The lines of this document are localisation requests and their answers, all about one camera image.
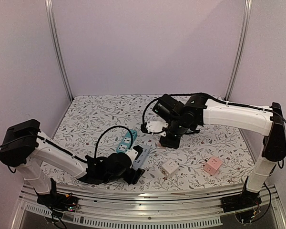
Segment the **light blue power strip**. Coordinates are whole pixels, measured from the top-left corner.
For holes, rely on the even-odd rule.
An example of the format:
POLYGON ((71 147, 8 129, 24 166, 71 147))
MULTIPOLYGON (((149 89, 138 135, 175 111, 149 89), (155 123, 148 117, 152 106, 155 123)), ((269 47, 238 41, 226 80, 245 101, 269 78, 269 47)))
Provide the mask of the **light blue power strip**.
POLYGON ((149 152, 150 152, 150 147, 149 146, 142 146, 143 152, 139 155, 139 157, 133 162, 132 168, 137 171, 139 168, 142 168, 149 152))

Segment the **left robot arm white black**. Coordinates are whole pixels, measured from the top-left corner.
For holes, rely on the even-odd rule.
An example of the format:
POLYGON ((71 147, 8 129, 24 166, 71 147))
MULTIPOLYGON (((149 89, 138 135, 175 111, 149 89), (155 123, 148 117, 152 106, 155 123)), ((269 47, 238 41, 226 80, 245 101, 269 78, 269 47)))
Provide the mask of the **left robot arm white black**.
POLYGON ((99 185, 123 179, 127 184, 135 185, 145 172, 134 167, 142 152, 142 147, 134 146, 124 153, 85 156, 82 159, 52 141, 40 130, 39 121, 31 119, 7 129, 0 145, 0 161, 20 172, 45 202, 57 207, 61 196, 54 191, 55 181, 43 173, 38 160, 65 171, 85 184, 99 185))

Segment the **white cube socket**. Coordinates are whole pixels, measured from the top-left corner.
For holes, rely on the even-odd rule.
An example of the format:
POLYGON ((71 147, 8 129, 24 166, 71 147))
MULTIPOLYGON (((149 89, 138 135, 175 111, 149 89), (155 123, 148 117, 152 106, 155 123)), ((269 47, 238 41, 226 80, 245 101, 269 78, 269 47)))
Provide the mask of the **white cube socket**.
POLYGON ((166 161, 161 166, 161 172, 166 177, 171 177, 179 168, 179 165, 172 159, 166 161))

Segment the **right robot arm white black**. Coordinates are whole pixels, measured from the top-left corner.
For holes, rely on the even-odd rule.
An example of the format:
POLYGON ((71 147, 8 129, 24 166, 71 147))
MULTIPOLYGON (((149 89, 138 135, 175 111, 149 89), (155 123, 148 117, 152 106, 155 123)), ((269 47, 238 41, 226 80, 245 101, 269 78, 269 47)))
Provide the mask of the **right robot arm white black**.
POLYGON ((145 123, 148 133, 160 134, 161 146, 177 149, 181 137, 198 126, 225 125, 261 134, 263 148, 241 194, 221 198, 224 212, 261 204, 260 190, 277 162, 286 157, 286 130, 279 103, 252 106, 230 103, 205 93, 193 94, 183 104, 168 94, 157 99, 153 112, 163 121, 145 123))

